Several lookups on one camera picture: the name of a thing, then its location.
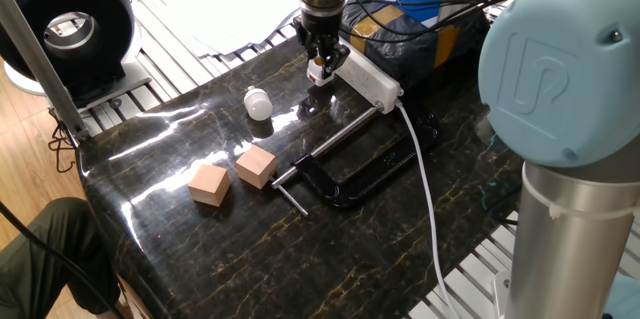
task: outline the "wooden floor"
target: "wooden floor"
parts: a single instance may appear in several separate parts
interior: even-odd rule
[[[75,167],[64,174],[56,171],[56,155],[47,147],[55,127],[44,97],[20,91],[0,69],[0,200],[23,223],[30,222],[55,198],[85,198]],[[63,151],[61,167],[67,168],[73,160],[72,151]],[[17,235],[0,217],[0,249]],[[47,318],[95,316],[80,309],[65,287]]]

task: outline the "person's leg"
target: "person's leg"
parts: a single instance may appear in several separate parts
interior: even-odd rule
[[[52,201],[27,227],[87,273],[110,303],[117,303],[117,277],[87,202]],[[44,319],[67,284],[81,308],[92,314],[108,311],[59,261],[18,236],[0,251],[0,318]]]

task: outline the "table surface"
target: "table surface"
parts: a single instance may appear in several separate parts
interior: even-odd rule
[[[118,273],[156,318],[400,318],[436,284],[427,205],[417,164],[356,210],[287,184],[311,213],[242,182],[237,158],[257,144],[278,172],[343,128],[368,103],[342,82],[317,90],[293,40],[220,78],[82,143],[79,170]],[[412,90],[440,121],[425,155],[437,200],[443,269],[492,230],[481,201],[520,184],[521,160],[499,142],[478,96],[477,59],[456,60]],[[274,104],[258,125],[242,99],[250,85]],[[328,155],[348,177],[402,135],[393,115]],[[229,168],[220,208],[195,203],[186,184],[201,163]]]

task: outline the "wooden cube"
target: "wooden cube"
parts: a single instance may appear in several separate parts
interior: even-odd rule
[[[236,162],[238,176],[247,183],[262,189],[276,172],[276,157],[253,145]]]
[[[227,169],[202,164],[188,187],[193,200],[219,207],[230,185]]]

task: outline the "metal rod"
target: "metal rod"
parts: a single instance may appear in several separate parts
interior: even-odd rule
[[[44,89],[60,120],[76,138],[88,138],[87,126],[15,0],[0,0],[0,24]]]
[[[284,194],[284,196],[287,197],[287,199],[289,199],[291,204],[293,204],[293,206],[298,208],[298,210],[300,211],[300,213],[302,213],[302,215],[309,216],[309,213],[306,210],[304,210],[304,208],[300,204],[298,204],[298,202],[291,196],[291,194],[289,194],[288,191],[284,190],[284,188],[279,186],[279,185],[277,187],[274,187],[274,188],[280,190],[282,192],[282,194]]]
[[[602,318],[634,218],[611,214],[637,207],[640,182],[584,181],[529,162],[522,176],[505,318]],[[552,218],[540,197],[571,212]]]
[[[362,113],[359,117],[356,118],[353,122],[349,123],[346,127],[342,128],[339,132],[337,132],[334,136],[329,138],[326,142],[320,144],[317,148],[315,148],[311,155],[314,157],[319,157],[324,154],[327,150],[331,149],[333,146],[341,142],[347,135],[354,132],[358,129],[362,124],[368,122],[373,116],[379,111],[378,107],[372,107],[366,112]],[[282,186],[289,179],[293,178],[296,175],[298,170],[295,167],[291,167],[291,169],[287,170],[284,174],[282,174],[276,181],[271,183],[271,187],[274,189],[278,189],[278,187]]]

